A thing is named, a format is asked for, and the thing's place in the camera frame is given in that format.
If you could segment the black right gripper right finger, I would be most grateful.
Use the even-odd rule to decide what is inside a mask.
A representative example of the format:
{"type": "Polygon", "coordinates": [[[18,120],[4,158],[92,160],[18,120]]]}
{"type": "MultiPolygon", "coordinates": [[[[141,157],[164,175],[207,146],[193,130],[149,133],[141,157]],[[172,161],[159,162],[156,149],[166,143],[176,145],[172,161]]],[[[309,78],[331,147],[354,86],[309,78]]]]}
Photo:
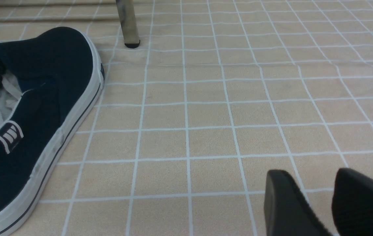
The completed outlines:
{"type": "Polygon", "coordinates": [[[350,168],[339,169],[332,218],[341,236],[373,236],[373,179],[350,168]]]}

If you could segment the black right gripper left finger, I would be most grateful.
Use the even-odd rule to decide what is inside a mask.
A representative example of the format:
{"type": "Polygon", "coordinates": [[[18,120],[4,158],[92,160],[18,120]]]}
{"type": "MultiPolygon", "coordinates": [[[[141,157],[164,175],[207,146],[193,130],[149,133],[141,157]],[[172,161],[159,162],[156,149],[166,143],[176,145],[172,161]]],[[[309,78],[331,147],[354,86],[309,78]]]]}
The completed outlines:
{"type": "Polygon", "coordinates": [[[285,170],[266,174],[264,215],[268,236],[331,236],[285,170]]]}

